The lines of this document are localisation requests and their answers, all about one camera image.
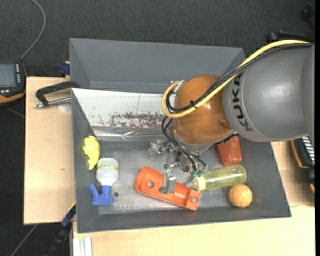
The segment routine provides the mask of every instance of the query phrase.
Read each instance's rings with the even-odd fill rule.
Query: yellow toy
[[[100,157],[100,144],[96,137],[88,136],[84,139],[83,151],[88,156],[89,170],[92,170]]]

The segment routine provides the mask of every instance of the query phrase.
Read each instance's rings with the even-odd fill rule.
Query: orange object
[[[176,94],[175,108],[182,108],[201,97],[217,80],[216,75],[203,74],[186,81]],[[223,107],[223,92],[190,114],[174,118],[172,131],[183,143],[202,145],[220,141],[232,132]]]
[[[175,183],[174,193],[161,194],[159,189],[163,185],[163,175],[149,167],[142,167],[139,171],[134,187],[144,195],[157,198],[193,211],[197,210],[200,193],[179,183]]]
[[[217,145],[222,163],[225,166],[241,163],[242,155],[240,149],[239,136],[233,136],[226,142]]]

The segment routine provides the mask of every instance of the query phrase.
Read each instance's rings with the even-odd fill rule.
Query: white bottle
[[[97,163],[96,179],[101,186],[112,186],[118,180],[118,161],[113,158],[101,158]]]
[[[111,187],[118,180],[118,168],[118,161],[113,158],[99,159],[95,177],[101,184],[101,194],[94,184],[89,185],[93,206],[109,206],[115,201],[111,196]]]

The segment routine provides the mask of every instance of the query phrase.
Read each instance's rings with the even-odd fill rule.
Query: orange cylinder
[[[216,75],[204,74],[186,81],[177,92],[175,108],[183,108],[201,97],[217,80]],[[220,90],[209,101],[190,114],[172,120],[173,134],[183,143],[191,145],[219,141],[232,132]]]

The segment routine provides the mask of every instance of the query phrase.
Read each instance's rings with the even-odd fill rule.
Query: black device
[[[0,61],[0,105],[23,97],[25,77],[25,69],[20,60]]]

